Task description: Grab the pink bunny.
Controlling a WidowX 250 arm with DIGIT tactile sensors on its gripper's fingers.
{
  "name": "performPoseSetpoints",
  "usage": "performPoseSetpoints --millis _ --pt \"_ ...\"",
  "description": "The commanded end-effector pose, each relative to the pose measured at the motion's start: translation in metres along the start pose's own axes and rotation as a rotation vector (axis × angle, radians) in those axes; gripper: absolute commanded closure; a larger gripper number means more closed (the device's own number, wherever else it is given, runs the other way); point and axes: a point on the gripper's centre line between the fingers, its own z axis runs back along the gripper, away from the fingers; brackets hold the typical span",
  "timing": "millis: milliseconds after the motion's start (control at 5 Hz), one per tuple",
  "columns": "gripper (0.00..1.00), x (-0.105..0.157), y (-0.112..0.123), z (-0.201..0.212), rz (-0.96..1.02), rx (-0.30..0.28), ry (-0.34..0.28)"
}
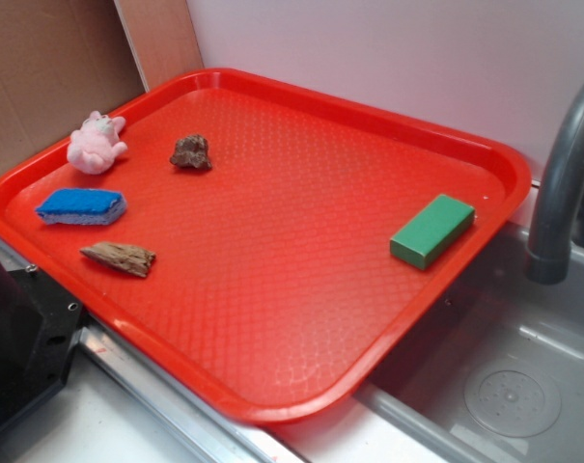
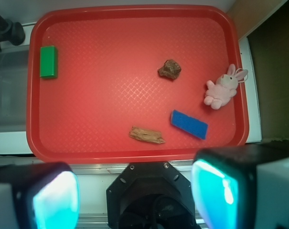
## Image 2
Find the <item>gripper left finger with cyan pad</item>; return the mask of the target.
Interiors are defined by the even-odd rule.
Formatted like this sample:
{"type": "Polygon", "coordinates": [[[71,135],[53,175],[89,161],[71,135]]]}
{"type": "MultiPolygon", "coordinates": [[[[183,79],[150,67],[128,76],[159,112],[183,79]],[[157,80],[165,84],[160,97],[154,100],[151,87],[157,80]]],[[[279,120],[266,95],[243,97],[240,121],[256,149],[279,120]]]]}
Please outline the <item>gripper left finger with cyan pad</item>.
{"type": "Polygon", "coordinates": [[[0,229],[74,229],[79,182],[63,162],[0,166],[0,229]]]}

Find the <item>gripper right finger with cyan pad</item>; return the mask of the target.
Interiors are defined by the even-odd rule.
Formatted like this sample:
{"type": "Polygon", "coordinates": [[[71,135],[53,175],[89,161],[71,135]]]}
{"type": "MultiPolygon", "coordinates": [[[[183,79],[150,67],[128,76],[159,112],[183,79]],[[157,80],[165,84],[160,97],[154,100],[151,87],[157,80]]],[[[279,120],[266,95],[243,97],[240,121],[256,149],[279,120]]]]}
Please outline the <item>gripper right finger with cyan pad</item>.
{"type": "Polygon", "coordinates": [[[191,189],[210,229],[289,229],[289,144],[199,150],[191,189]]]}

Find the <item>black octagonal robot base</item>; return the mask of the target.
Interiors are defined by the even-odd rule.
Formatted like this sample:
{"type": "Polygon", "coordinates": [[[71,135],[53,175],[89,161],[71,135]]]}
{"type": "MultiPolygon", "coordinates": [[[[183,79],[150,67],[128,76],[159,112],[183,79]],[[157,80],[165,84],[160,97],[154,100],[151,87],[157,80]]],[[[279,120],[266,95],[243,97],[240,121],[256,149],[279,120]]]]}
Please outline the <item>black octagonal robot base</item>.
{"type": "Polygon", "coordinates": [[[198,229],[190,181],[168,162],[133,163],[106,190],[112,229],[198,229]]]}

